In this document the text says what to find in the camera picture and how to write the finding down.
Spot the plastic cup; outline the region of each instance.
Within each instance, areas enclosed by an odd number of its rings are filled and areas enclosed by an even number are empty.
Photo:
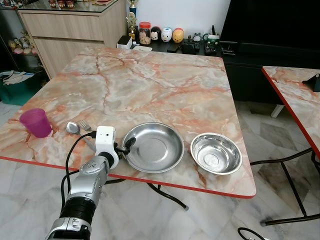
[[[19,120],[37,138],[47,137],[52,130],[46,112],[41,108],[25,111]]]

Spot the television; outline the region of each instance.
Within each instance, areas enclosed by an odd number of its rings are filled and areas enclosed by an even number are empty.
[[[320,54],[319,7],[320,0],[231,0],[220,40]]]

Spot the glass jar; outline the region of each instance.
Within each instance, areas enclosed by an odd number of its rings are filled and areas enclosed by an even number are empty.
[[[140,44],[143,44],[143,45],[150,44],[151,42],[150,22],[142,21],[140,22],[139,27],[140,27],[139,29]]]

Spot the marble floor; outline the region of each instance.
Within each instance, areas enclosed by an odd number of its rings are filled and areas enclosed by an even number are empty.
[[[287,110],[271,118],[274,105],[235,104],[250,161],[282,158],[310,147]],[[0,125],[18,108],[0,103]],[[286,166],[307,213],[318,214],[320,181],[310,154]],[[247,227],[269,240],[318,240],[319,219],[260,226],[261,220],[302,214],[280,165],[255,165],[252,171],[257,189],[252,199],[163,187],[187,204],[189,211],[156,194],[145,183],[126,180],[106,185],[93,218],[91,239],[240,240],[237,229]],[[2,240],[44,239],[59,217],[64,174],[60,169],[0,160]]]

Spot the green storage bin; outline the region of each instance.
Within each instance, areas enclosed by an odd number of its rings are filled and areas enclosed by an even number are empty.
[[[8,75],[9,72],[0,73],[0,99],[4,104],[22,106],[41,89],[41,80],[36,75],[16,84],[4,85],[3,78]]]

